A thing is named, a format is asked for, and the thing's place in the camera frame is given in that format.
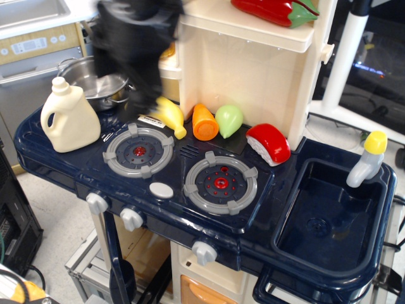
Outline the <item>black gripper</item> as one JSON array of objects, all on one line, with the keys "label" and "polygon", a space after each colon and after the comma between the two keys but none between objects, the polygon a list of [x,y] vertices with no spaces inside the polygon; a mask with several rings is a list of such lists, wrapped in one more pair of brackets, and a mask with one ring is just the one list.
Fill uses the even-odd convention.
[{"label": "black gripper", "polygon": [[172,26],[135,25],[98,19],[92,28],[96,74],[119,73],[135,87],[119,107],[122,122],[155,111],[163,88],[159,58],[174,41]]}]

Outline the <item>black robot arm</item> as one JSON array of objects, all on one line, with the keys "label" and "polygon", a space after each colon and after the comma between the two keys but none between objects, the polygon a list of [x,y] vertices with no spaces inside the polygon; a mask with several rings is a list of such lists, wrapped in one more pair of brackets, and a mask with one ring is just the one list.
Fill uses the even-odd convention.
[{"label": "black robot arm", "polygon": [[119,107],[119,119],[128,122],[155,111],[163,92],[159,58],[175,40],[183,3],[99,1],[97,10],[92,28],[96,75],[119,73],[135,87]]}]

